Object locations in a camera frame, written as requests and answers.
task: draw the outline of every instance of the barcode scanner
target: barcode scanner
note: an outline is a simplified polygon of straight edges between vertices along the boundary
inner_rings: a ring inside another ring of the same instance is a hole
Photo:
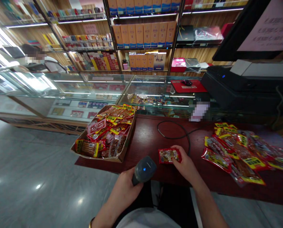
[[[141,159],[135,167],[132,179],[133,185],[136,186],[139,183],[144,183],[150,180],[156,172],[156,169],[157,166],[155,162],[149,156]]]

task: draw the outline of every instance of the hand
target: hand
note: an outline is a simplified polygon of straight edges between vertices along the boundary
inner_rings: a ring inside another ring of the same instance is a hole
[[[181,154],[181,162],[172,158],[172,162],[180,174],[190,182],[191,185],[194,185],[198,178],[200,177],[192,159],[187,155],[185,150],[181,146],[171,146],[171,148],[178,149]]]
[[[134,171],[135,167],[119,175],[107,201],[107,204],[111,206],[113,210],[117,210],[119,215],[133,203],[144,186],[143,183],[133,186],[132,178]]]

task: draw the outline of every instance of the mouse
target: mouse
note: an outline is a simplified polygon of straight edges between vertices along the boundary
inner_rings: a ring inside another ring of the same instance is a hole
[[[188,79],[184,79],[184,80],[182,80],[181,82],[182,82],[182,84],[185,84],[185,85],[187,85],[187,86],[192,85],[192,82],[191,82],[190,80],[188,80]]]

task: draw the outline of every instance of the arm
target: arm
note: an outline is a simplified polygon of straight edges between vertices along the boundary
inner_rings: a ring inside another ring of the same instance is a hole
[[[144,184],[133,186],[134,171],[135,167],[119,175],[108,201],[93,220],[92,228],[112,227],[120,214],[137,198]]]
[[[182,161],[179,163],[172,159],[176,169],[193,186],[196,201],[204,228],[227,228],[228,225],[221,215],[211,193],[200,174],[198,173],[192,159],[186,154],[181,146],[172,146],[179,150]]]

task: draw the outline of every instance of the black cable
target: black cable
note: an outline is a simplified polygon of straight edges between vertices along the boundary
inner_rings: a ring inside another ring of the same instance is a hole
[[[180,127],[185,131],[186,134],[183,135],[183,136],[181,136],[181,137],[177,137],[177,138],[170,138],[170,137],[164,136],[163,133],[161,133],[161,131],[159,130],[159,125],[160,125],[161,123],[164,123],[164,122],[172,122],[172,123],[177,124],[178,126],[180,126]],[[189,142],[188,156],[190,156],[191,141],[190,141],[189,134],[193,133],[194,131],[200,130],[200,129],[206,127],[206,126],[209,126],[209,125],[211,125],[211,124],[212,124],[212,122],[210,122],[209,124],[206,124],[206,125],[204,125],[204,126],[202,126],[202,127],[200,127],[200,128],[194,129],[194,130],[192,130],[192,131],[190,131],[190,132],[188,133],[188,132],[186,131],[186,129],[185,129],[181,124],[178,124],[178,123],[176,123],[176,122],[174,122],[174,121],[171,121],[171,120],[166,120],[166,121],[162,121],[162,122],[160,122],[160,123],[157,124],[157,130],[158,130],[158,132],[159,132],[163,137],[165,137],[166,139],[181,139],[181,138],[187,137],[188,142]]]

